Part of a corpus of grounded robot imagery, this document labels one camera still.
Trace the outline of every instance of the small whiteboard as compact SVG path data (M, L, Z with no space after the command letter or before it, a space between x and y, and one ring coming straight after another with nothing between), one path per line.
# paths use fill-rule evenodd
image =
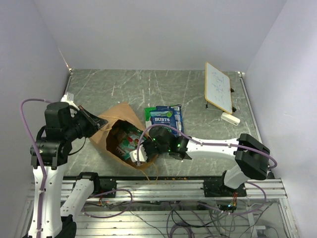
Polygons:
M205 99L228 114L232 114L230 79L206 62Z

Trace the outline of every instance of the wall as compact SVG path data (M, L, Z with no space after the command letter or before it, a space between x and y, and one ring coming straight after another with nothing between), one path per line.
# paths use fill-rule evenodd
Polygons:
M32 181L30 140L19 103L25 98L60 99L68 68L32 0L0 1L0 231L13 237ZM44 103L28 103L33 134L44 123Z
M279 162L302 237L317 222L317 2L288 0L246 72L264 143Z
M72 68L245 71L285 0L35 0Z

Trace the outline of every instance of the paper bag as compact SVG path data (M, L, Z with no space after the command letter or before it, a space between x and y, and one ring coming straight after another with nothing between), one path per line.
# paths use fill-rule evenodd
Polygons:
M97 131L92 137L90 137L90 142L97 147L102 152L109 154L114 160L118 161L124 166L136 168L139 170L144 170L149 167L157 156L153 158L149 158L147 163L142 163L141 166L136 166L136 163L133 163L131 159L122 160L118 156L116 156L116 147L117 141L111 133L111 129L115 124L118 124L121 121L127 121L130 124L137 127L139 130L145 130L145 127L142 125L138 117L135 115L134 111L130 107L130 105L126 102L120 103L106 112L99 115L100 118L106 119L108 124Z

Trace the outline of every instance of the gray marble surface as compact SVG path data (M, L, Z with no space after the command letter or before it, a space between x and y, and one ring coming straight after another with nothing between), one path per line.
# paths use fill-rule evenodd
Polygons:
M205 108L205 71L203 70L90 70L75 69L68 91L75 95L75 103L89 112L99 115L112 106L126 101L139 119L144 122L144 108L158 105L182 105L185 133L202 139L229 139L240 133L256 136L255 127L241 81L236 72L226 73L231 80L235 116L241 120L234 126L220 119L222 111L212 106ZM83 140L73 142L73 151L81 147ZM108 155L98 151L89 140L79 153L68 158L67 176L80 172L97 172L101 176L142 176L136 170L125 167ZM155 164L160 176L212 176L230 169L233 161L216 158L175 160L161 155ZM153 166L146 169L149 176L156 176Z

